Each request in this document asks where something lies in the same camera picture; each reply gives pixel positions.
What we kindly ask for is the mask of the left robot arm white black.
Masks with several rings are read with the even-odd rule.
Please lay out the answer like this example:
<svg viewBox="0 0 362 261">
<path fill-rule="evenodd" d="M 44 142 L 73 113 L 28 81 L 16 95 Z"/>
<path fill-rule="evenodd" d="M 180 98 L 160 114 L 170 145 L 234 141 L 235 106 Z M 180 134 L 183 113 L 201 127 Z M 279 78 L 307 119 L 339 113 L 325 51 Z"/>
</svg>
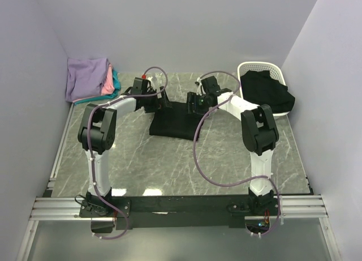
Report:
<svg viewBox="0 0 362 261">
<path fill-rule="evenodd" d="M 113 210 L 108 160 L 117 119 L 141 108 L 154 113 L 162 107 L 171 107 L 165 89 L 165 86 L 156 87 L 151 78 L 135 78 L 133 86 L 117 99 L 86 106 L 77 139 L 88 160 L 89 187 L 83 204 L 88 210 L 93 209 L 101 217 Z"/>
</svg>

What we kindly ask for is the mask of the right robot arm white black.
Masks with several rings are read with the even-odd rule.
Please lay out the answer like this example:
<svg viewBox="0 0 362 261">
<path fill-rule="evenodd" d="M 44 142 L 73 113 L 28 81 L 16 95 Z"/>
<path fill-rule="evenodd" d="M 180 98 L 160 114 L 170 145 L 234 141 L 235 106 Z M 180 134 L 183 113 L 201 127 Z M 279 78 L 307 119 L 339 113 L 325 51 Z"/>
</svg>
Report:
<svg viewBox="0 0 362 261">
<path fill-rule="evenodd" d="M 223 110 L 241 122 L 242 140 L 250 153 L 251 178 L 247 210 L 261 215 L 276 203 L 277 192 L 271 182 L 272 157 L 279 133 L 269 105 L 258 106 L 246 101 L 228 88 L 221 88 L 214 76 L 198 78 L 197 92 L 188 94 L 190 111 L 202 113 L 201 122 L 212 111 Z"/>
</svg>

